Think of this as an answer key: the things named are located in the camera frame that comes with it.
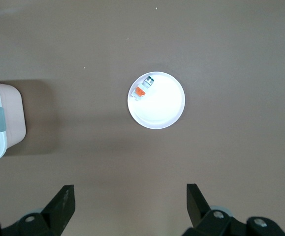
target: white container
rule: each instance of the white container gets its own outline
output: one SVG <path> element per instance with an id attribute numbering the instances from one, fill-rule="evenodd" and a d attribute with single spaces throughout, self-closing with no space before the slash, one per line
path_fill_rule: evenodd
<path id="1" fill-rule="evenodd" d="M 152 85 L 141 99 L 133 92 L 148 77 Z M 149 72 L 140 76 L 129 89 L 128 108 L 132 117 L 149 129 L 163 129 L 174 124 L 182 115 L 185 107 L 185 94 L 181 84 L 164 72 Z"/>
<path id="2" fill-rule="evenodd" d="M 10 85 L 0 84 L 0 158 L 26 134 L 22 98 Z"/>

